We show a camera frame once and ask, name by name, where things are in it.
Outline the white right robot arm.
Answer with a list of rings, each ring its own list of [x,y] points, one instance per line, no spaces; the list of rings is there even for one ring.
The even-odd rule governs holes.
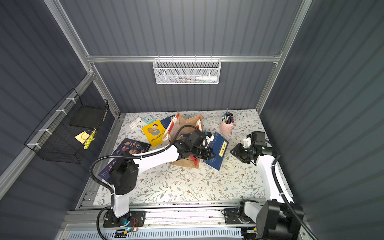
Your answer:
[[[280,154],[268,143],[264,132],[254,131],[230,151],[242,163],[253,163],[259,168],[266,201],[242,200],[236,209],[225,209],[226,223],[255,223],[257,237],[261,239],[297,240],[304,211],[288,194],[277,167]]]

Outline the burlap canvas bag red panel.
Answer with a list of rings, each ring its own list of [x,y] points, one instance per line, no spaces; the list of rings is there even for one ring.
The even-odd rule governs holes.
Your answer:
[[[163,135],[162,140],[164,142],[169,141],[169,143],[176,139],[186,139],[186,135],[190,135],[193,131],[195,131],[194,128],[186,127],[181,130],[178,137],[176,138],[176,133],[179,131],[179,129],[183,126],[191,125],[196,128],[198,128],[200,131],[203,130],[203,117],[202,115],[197,115],[188,119],[185,119],[183,115],[178,112],[175,117],[172,118],[171,123],[167,126],[166,132]],[[190,158],[190,157],[182,157],[182,159],[171,162],[170,165],[179,166],[179,167],[185,167],[185,168],[193,168],[198,169],[200,165],[200,159],[197,158]]]

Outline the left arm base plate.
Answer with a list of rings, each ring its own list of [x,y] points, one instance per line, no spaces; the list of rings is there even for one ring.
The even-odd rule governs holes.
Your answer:
[[[104,228],[143,227],[146,219],[146,211],[129,211],[122,217],[117,218],[112,210],[103,215]]]

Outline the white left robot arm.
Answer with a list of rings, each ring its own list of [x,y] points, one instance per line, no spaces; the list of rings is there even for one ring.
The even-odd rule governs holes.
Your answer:
[[[195,130],[189,137],[173,140],[157,151],[119,157],[109,171],[112,185],[111,208],[115,217],[120,218],[129,213],[130,192],[136,187],[141,173],[190,156],[203,160],[213,159],[216,156],[211,147],[214,139],[215,136],[210,132]]]

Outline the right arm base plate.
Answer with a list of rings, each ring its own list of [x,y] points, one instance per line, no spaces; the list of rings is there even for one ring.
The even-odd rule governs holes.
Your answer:
[[[239,208],[226,208],[221,210],[221,213],[225,218],[226,225],[255,224],[251,218],[240,213]]]

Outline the yellow cartoon cover book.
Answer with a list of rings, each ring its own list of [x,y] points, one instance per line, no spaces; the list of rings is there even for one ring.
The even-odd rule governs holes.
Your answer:
[[[142,127],[142,130],[153,148],[162,144],[166,129],[160,121],[146,125]]]

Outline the blue book Guiguzi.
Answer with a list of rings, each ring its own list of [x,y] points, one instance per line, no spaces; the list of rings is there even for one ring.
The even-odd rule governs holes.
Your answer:
[[[227,141],[219,133],[215,133],[213,141],[209,143],[209,147],[212,148],[215,157],[209,160],[203,160],[203,162],[212,167],[213,169],[219,171],[222,166],[228,146],[229,141]]]

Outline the blue book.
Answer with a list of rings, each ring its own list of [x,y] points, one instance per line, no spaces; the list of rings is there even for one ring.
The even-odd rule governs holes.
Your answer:
[[[166,117],[165,119],[163,120],[160,120],[162,126],[167,129],[169,124],[171,123],[171,121],[173,120],[173,118],[175,117],[175,115],[171,115],[171,116],[168,116]]]

